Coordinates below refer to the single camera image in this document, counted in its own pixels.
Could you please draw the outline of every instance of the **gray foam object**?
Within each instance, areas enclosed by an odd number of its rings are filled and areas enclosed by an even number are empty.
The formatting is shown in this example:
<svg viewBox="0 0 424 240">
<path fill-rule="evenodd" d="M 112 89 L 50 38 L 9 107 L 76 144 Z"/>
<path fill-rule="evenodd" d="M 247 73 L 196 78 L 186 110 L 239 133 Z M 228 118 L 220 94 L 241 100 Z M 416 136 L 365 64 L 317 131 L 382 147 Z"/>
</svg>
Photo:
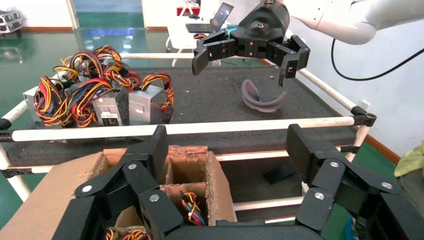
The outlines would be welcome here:
<svg viewBox="0 0 424 240">
<path fill-rule="evenodd" d="M 284 104 L 287 92 L 283 91 L 280 96 L 276 96 L 271 101 L 262 101 L 259 91 L 250 79 L 244 80 L 241 84 L 243 102 L 251 109 L 263 113 L 272 113 L 280 109 Z"/>
</svg>

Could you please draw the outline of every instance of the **laptop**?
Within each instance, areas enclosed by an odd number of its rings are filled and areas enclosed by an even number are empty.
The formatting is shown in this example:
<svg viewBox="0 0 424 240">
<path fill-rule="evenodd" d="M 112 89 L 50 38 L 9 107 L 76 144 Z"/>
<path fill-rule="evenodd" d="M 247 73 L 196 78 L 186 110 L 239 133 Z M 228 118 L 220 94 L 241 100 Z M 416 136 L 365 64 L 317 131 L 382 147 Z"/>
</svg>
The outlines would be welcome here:
<svg viewBox="0 0 424 240">
<path fill-rule="evenodd" d="M 210 23 L 187 23 L 185 27 L 189 33 L 215 33 L 218 32 L 233 10 L 233 6 L 223 3 L 219 7 Z"/>
</svg>

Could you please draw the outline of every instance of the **black cable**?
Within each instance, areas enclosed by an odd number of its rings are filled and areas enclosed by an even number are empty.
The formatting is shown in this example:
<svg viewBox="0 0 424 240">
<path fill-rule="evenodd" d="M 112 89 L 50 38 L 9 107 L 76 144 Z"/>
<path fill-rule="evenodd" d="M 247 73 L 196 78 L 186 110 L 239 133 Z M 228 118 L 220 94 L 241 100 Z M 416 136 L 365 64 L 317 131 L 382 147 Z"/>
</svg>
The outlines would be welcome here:
<svg viewBox="0 0 424 240">
<path fill-rule="evenodd" d="M 331 44 L 331 64 L 332 67 L 334 68 L 335 72 L 342 78 L 347 79 L 347 80 L 352 80 L 352 81 L 369 81 L 369 80 L 374 80 L 374 79 L 378 79 L 381 78 L 391 72 L 393 72 L 394 70 L 402 67 L 403 65 L 405 65 L 407 62 L 411 61 L 412 59 L 414 59 L 415 57 L 417 57 L 418 55 L 424 53 L 424 48 L 417 51 L 414 55 L 408 57 L 407 59 L 405 59 L 404 61 L 402 61 L 401 63 L 399 63 L 398 65 L 390 68 L 389 70 L 380 73 L 378 75 L 372 76 L 372 77 L 367 77 L 367 78 L 353 78 L 353 77 L 348 77 L 343 75 L 336 67 L 336 64 L 334 63 L 334 43 L 336 42 L 336 39 L 333 39 L 332 44 Z"/>
<path fill-rule="evenodd" d="M 235 63 L 224 61 L 224 60 L 221 60 L 221 63 L 231 64 L 231 65 L 237 66 L 237 64 L 235 64 Z"/>
</svg>

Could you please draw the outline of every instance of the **green cloth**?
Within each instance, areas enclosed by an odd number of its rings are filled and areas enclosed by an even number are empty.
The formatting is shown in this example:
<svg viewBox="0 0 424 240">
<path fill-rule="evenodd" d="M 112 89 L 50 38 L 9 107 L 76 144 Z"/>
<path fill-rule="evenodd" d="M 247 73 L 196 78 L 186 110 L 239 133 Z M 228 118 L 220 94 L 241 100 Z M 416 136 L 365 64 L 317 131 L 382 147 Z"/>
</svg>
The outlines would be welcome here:
<svg viewBox="0 0 424 240">
<path fill-rule="evenodd" d="M 396 178 L 410 173 L 414 170 L 424 167 L 424 139 L 421 141 L 421 146 L 409 150 L 403 155 L 394 170 Z"/>
</svg>

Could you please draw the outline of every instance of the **green floor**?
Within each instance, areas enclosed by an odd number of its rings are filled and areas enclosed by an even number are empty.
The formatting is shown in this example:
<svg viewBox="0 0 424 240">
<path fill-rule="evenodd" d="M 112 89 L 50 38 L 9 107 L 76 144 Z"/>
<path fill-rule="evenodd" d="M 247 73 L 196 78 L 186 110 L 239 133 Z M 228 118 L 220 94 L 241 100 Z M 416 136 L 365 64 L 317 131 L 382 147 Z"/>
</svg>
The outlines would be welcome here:
<svg viewBox="0 0 424 240">
<path fill-rule="evenodd" d="M 129 35 L 87 35 L 90 29 L 80 29 L 65 33 L 24 33 L 22 39 L 0 41 L 0 116 L 22 101 L 22 92 L 35 86 L 40 76 L 52 76 L 52 67 L 59 65 L 60 59 L 75 53 L 76 49 L 92 49 L 102 45 L 112 45 L 124 53 L 164 53 L 166 31 L 146 31 L 135 28 L 133 36 Z M 132 67 L 169 67 L 172 60 L 125 60 Z M 226 59 L 222 67 L 261 65 L 258 60 L 242 61 Z M 190 60 L 178 60 L 177 67 L 190 67 Z M 31 121 L 28 114 L 13 124 L 19 129 Z M 394 165 L 364 144 L 354 162 L 370 171 L 393 178 Z M 25 181 L 33 189 L 44 174 L 24 176 Z M 21 200 L 11 188 L 7 180 L 0 176 L 0 227 L 2 228 L 21 205 Z M 344 225 L 348 213 L 335 207 L 330 217 L 324 236 L 328 240 L 344 239 Z"/>
<path fill-rule="evenodd" d="M 77 12 L 81 28 L 143 28 L 143 13 L 138 12 Z"/>
</svg>

